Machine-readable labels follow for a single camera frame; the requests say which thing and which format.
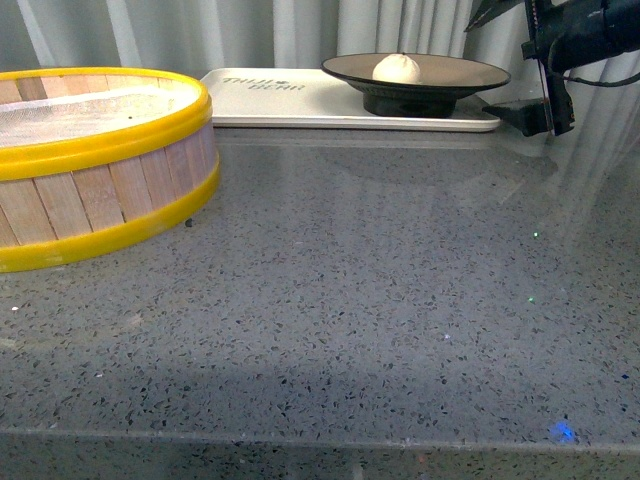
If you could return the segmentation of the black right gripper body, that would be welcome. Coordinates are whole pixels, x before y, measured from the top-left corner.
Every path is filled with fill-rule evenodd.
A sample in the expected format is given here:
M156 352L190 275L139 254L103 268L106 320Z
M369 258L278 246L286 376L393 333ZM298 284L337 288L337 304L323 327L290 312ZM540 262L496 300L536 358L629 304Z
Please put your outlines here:
M527 1L525 12L529 40L522 44L522 53L542 69L547 123L555 135L570 131L575 121L567 82L614 88L639 80L638 74L609 82L567 74L639 49L637 1L566 1L559 5Z

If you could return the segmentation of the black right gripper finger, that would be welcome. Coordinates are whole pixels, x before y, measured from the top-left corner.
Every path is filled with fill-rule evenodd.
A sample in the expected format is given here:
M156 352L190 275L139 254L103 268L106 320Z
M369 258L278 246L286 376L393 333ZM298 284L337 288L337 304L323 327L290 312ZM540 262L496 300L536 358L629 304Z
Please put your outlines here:
M464 32L469 33L482 27L522 3L524 0L482 0Z
M525 137L551 130L547 103L542 98L487 105L482 111L506 122Z

